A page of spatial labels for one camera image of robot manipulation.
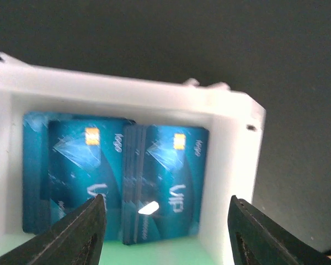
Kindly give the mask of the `white bin with blue cards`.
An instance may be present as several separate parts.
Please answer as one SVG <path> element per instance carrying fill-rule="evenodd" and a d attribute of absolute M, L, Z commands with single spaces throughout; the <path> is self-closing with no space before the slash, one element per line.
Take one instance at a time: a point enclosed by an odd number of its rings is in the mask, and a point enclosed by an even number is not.
<path fill-rule="evenodd" d="M 30 110 L 120 116 L 142 124 L 209 130 L 198 238 L 145 245 L 106 243 L 101 264 L 232 264 L 231 196 L 253 198 L 265 109 L 225 83 L 200 87 L 59 70 L 0 53 L 0 256 L 22 231 L 22 117 Z"/>

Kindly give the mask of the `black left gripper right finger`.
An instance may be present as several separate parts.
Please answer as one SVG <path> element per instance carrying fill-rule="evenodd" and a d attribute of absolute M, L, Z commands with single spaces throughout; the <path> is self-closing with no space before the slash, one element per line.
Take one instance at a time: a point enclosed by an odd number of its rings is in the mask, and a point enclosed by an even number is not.
<path fill-rule="evenodd" d="M 227 223 L 234 264 L 331 264 L 330 257 L 235 195 Z"/>

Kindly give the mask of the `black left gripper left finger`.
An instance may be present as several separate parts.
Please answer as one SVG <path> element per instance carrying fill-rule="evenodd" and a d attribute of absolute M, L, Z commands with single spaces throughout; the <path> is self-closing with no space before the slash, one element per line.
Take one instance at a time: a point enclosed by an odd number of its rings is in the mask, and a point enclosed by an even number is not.
<path fill-rule="evenodd" d="M 98 264 L 105 228 L 105 203 L 98 194 L 45 232 L 1 255 L 0 264 Z"/>

